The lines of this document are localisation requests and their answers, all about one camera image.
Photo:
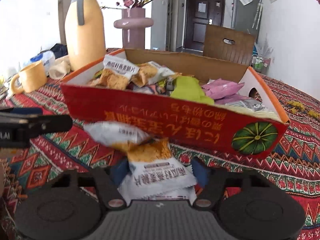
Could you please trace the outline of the dark brown entrance door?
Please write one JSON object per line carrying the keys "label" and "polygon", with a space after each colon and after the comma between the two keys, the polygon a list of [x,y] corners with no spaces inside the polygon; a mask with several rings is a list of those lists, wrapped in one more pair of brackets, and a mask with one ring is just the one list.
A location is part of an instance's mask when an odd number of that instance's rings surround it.
{"label": "dark brown entrance door", "polygon": [[184,48],[203,51],[208,25],[223,26],[225,0],[187,0]]}

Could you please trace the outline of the grey refrigerator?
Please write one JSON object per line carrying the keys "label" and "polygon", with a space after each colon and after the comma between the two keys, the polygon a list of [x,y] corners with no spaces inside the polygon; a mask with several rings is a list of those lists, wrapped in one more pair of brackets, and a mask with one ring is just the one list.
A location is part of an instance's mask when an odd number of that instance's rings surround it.
{"label": "grey refrigerator", "polygon": [[260,8],[262,0],[233,0],[231,28],[242,31],[255,38],[260,28]]}

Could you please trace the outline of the pumpkin seed crisp snack packet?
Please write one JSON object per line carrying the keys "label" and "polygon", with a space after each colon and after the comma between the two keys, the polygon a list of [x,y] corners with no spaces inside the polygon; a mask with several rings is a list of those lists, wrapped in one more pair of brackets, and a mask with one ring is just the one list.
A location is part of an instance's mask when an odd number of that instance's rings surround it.
{"label": "pumpkin seed crisp snack packet", "polygon": [[133,200],[196,199],[197,180],[172,154],[167,139],[145,143],[127,152],[129,174],[118,191],[129,205]]}

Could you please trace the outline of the yellow ceramic mug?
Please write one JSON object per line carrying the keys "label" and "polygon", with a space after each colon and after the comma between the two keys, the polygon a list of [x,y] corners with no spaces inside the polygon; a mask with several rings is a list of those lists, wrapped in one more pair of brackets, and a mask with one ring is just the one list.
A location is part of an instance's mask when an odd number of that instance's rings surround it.
{"label": "yellow ceramic mug", "polygon": [[13,76],[10,90],[13,94],[33,92],[47,83],[47,76],[42,61],[36,61]]}

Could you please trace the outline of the orange red cardboard snack box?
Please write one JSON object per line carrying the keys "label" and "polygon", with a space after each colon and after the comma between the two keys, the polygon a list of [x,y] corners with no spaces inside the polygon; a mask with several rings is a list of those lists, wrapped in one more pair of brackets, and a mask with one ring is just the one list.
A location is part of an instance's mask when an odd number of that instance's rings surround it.
{"label": "orange red cardboard snack box", "polygon": [[258,159],[271,153],[290,124],[272,90],[249,66],[157,50],[120,49],[113,55],[132,63],[155,61],[202,83],[211,79],[242,82],[240,95],[248,96],[251,90],[257,90],[267,111],[253,112],[244,107],[210,106],[166,95],[91,87],[89,80],[103,68],[102,60],[97,60],[69,74],[60,83],[73,118],[123,122],[183,144]]}

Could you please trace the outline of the pink snack packet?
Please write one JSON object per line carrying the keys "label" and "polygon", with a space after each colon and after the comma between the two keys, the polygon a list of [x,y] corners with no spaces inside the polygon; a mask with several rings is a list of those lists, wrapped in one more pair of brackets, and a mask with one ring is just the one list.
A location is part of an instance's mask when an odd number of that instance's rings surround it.
{"label": "pink snack packet", "polygon": [[233,81],[217,79],[202,85],[201,88],[204,90],[206,96],[218,100],[236,94],[244,87],[244,85],[244,82],[236,83]]}

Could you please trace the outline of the brown wooden chair back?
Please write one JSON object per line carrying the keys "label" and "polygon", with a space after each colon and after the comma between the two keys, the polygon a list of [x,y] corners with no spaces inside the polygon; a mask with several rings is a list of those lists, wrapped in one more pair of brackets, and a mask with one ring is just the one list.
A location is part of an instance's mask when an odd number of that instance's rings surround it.
{"label": "brown wooden chair back", "polygon": [[249,66],[255,37],[215,25],[206,26],[203,56]]}

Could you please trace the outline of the crisp packet in box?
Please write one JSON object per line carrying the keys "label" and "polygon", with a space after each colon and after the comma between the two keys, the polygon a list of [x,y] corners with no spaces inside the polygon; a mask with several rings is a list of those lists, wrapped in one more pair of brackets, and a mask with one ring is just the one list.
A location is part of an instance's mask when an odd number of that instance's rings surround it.
{"label": "crisp packet in box", "polygon": [[137,65],[112,55],[105,55],[103,65],[104,69],[98,85],[109,89],[125,90],[131,77],[139,72]]}

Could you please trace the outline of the green snack packet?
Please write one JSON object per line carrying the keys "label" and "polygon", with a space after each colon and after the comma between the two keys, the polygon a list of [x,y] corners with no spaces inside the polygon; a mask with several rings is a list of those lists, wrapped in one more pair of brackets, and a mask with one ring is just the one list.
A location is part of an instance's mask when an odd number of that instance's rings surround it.
{"label": "green snack packet", "polygon": [[199,80],[191,76],[179,76],[174,81],[174,90],[170,94],[171,98],[192,101],[207,105],[214,105],[214,100],[206,96],[199,85]]}

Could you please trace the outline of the storage trolley with bottles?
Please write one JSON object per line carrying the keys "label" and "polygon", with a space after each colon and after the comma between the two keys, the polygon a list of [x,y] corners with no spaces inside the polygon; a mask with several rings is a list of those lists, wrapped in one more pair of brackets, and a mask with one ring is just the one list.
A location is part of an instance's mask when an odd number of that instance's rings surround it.
{"label": "storage trolley with bottles", "polygon": [[271,59],[259,56],[258,54],[252,55],[251,67],[258,73],[264,72],[270,65]]}

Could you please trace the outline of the fallen yellow flowers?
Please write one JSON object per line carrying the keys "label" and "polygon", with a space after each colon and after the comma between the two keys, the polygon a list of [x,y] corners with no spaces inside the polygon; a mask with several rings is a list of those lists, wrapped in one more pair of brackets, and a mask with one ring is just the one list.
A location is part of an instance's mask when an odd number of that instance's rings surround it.
{"label": "fallen yellow flowers", "polygon": [[313,119],[319,120],[319,112],[314,111],[313,109],[310,109],[310,108],[306,108],[304,104],[301,103],[300,101],[290,100],[286,104],[289,106],[290,112],[293,114],[301,112],[303,114],[307,114]]}

